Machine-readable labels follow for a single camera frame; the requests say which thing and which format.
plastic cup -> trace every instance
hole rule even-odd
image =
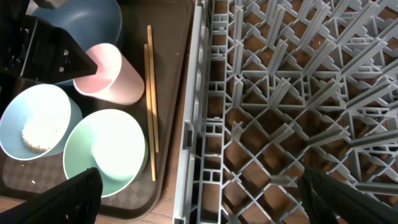
[[[49,118],[50,123],[56,122],[62,133],[58,139],[53,139],[56,145],[43,153],[31,151],[22,140],[26,122],[37,116]],[[36,85],[17,95],[4,111],[0,120],[0,146],[8,156],[20,161],[59,154],[81,119],[80,108],[61,88]]]
[[[102,197],[126,188],[144,169],[147,144],[138,122],[119,110],[101,110],[85,117],[72,131],[63,153],[69,179],[90,167],[98,168]]]
[[[98,44],[86,53],[98,69],[95,75],[73,80],[80,94],[121,105],[131,105],[141,98],[144,81],[117,47]]]

bowl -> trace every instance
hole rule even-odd
[[[0,146],[11,158],[28,161],[63,152],[72,129],[81,121],[77,104],[55,85],[36,85],[17,95],[0,120]],[[24,143],[22,130],[30,124],[35,137],[46,141],[49,150],[34,152]],[[56,127],[57,134],[48,137],[43,127]]]
[[[84,51],[100,43],[123,44],[122,12],[116,0],[68,0],[56,9],[39,7],[32,15],[68,31]]]
[[[109,197],[142,172],[147,158],[147,143],[138,122],[123,111],[101,110],[85,117],[72,131],[63,152],[63,170],[69,179],[98,168],[102,197]]]

mint green bowl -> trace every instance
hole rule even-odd
[[[138,122],[119,110],[101,110],[85,117],[70,134],[63,152],[69,179],[90,167],[99,169],[101,197],[126,188],[144,169],[147,143]]]

rack grid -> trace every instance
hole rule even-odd
[[[308,223],[306,166],[395,208],[397,18],[396,0],[198,1],[174,222]]]

pink cup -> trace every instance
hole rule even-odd
[[[131,105],[141,98],[144,81],[117,47],[98,44],[86,53],[98,69],[95,75],[73,80],[80,94],[121,105]]]

